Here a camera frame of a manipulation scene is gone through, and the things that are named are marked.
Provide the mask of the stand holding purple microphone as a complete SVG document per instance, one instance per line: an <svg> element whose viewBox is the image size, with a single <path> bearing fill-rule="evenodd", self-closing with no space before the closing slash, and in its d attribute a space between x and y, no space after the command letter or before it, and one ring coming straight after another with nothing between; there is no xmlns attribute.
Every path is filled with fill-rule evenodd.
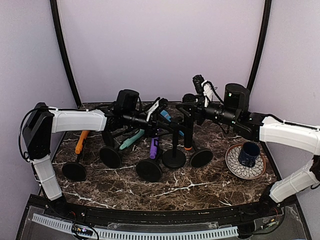
<svg viewBox="0 0 320 240"><path fill-rule="evenodd" d="M156 154L155 159L145 158L140 160L135 167L137 175L147 182L158 182L163 175L159 164L159 160L162 159L162 156L163 150L161 149Z"/></svg>

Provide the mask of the light blue toy microphone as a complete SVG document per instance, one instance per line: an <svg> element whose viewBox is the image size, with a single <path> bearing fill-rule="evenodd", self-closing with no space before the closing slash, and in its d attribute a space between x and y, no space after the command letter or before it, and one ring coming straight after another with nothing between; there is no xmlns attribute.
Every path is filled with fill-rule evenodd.
<svg viewBox="0 0 320 240"><path fill-rule="evenodd" d="M171 119L172 119L172 117L170 116L170 114L166 111L166 110L162 110L161 112L160 112L160 114L167 120L167 121L169 121L169 122L171 122ZM184 136L184 133L180 130L179 132L179 135L180 136Z"/></svg>

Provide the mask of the purple toy microphone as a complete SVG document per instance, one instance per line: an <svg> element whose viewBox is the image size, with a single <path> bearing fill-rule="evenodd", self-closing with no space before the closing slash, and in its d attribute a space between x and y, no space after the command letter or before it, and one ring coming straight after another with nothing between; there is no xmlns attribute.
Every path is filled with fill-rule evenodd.
<svg viewBox="0 0 320 240"><path fill-rule="evenodd" d="M154 160L157 156L159 148L159 137L155 137L151 139L149 158Z"/></svg>

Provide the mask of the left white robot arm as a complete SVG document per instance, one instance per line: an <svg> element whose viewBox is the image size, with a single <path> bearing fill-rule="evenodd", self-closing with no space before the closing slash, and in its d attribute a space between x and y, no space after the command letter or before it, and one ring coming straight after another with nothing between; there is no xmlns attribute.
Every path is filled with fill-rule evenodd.
<svg viewBox="0 0 320 240"><path fill-rule="evenodd" d="M60 132L95 131L106 134L123 127L143 129L154 136L158 122L153 117L160 108L160 99L142 106L140 94L124 89L118 93L116 101L92 109L57 108L39 102L23 117L18 145L21 157L32 164L45 196L51 203L51 210L60 218L67 218L70 206L62 198L51 158L51 136Z"/></svg>

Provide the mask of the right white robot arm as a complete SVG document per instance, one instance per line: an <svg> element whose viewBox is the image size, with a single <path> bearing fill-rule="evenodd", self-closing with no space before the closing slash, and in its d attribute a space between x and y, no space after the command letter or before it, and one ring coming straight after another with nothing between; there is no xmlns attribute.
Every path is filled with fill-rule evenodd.
<svg viewBox="0 0 320 240"><path fill-rule="evenodd" d="M211 120L225 124L246 140L277 143L312 153L308 161L286 178L269 185L261 201L255 205L255 213L266 217L286 198L307 188L320 185L320 127L282 120L273 114L249 112L250 91L238 83L225 86L224 98L217 96L213 84L196 76L193 80L197 102L191 106L191 114L197 121Z"/></svg>

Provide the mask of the black microphone stand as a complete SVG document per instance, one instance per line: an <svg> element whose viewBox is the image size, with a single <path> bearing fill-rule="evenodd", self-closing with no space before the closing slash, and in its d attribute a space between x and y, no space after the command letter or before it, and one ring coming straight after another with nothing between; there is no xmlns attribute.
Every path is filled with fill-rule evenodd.
<svg viewBox="0 0 320 240"><path fill-rule="evenodd" d="M176 170L185 165L186 156L181 150L178 149L180 127L176 123L171 123L170 127L173 131L172 149L169 149L163 153L162 163L165 167Z"/></svg>

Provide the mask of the stand holding blue microphone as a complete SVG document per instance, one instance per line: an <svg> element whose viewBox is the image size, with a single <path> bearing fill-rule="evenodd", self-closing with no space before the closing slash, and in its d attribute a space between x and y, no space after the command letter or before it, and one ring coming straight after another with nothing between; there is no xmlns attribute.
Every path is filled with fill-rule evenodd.
<svg viewBox="0 0 320 240"><path fill-rule="evenodd" d="M208 165L214 157L213 152L208 148L198 148L195 141L192 141L194 153L190 157L190 166L192 168L202 168Z"/></svg>

